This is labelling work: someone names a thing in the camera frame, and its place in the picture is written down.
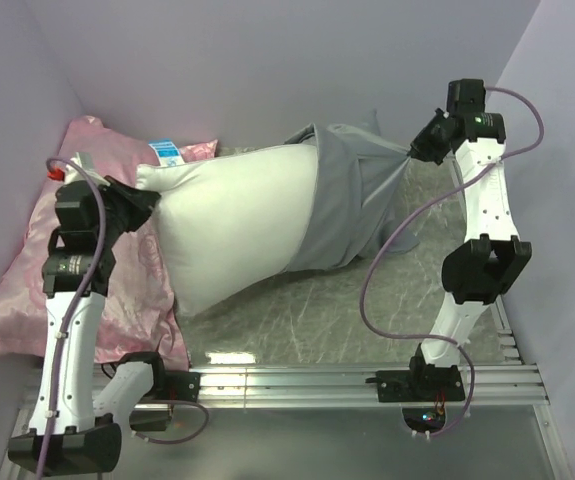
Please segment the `white pillow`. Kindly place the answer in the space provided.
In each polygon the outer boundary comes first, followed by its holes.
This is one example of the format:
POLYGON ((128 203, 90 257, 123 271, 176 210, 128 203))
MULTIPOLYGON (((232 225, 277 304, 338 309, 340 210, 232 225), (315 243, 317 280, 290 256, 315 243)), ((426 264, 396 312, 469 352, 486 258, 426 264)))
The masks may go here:
POLYGON ((200 314, 283 271, 307 229, 318 176, 311 145, 283 145, 172 167, 141 165, 177 308, 200 314))

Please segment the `grey pillowcase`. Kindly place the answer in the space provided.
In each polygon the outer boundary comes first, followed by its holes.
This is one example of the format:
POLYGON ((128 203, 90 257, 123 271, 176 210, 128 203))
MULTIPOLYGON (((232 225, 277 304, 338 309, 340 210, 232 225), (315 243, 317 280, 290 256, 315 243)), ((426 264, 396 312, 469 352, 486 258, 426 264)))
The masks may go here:
POLYGON ((396 203, 411 161, 382 136, 377 111, 356 125, 312 123, 285 143, 315 147, 318 166, 309 223, 285 270, 328 271, 375 256, 402 223, 396 203))

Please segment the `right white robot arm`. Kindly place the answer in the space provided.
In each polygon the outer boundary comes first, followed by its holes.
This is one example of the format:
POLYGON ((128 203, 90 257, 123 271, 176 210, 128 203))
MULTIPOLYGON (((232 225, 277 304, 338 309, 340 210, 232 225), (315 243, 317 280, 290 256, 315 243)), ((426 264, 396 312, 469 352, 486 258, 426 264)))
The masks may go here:
POLYGON ((450 82, 445 109, 436 111, 410 146, 411 157, 426 163, 440 165, 448 154, 454 156, 466 220, 462 245, 442 264, 445 296, 438 316, 410 360, 407 385, 422 400, 439 392, 450 400, 464 398, 459 348, 532 256, 532 246, 520 239, 510 211, 504 119, 486 112, 485 97, 480 79, 450 82))

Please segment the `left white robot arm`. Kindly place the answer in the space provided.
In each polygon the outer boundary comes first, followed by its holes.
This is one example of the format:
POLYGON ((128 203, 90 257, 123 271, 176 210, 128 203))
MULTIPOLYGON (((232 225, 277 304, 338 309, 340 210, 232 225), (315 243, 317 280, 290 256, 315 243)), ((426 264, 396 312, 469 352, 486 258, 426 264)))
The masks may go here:
POLYGON ((113 471, 136 404, 167 393, 155 352, 125 355, 101 393, 93 393, 113 247, 149 220, 159 199, 112 177, 73 181, 56 192, 58 225, 42 267, 48 330, 40 390, 27 432, 8 442, 9 460, 39 479, 113 471))

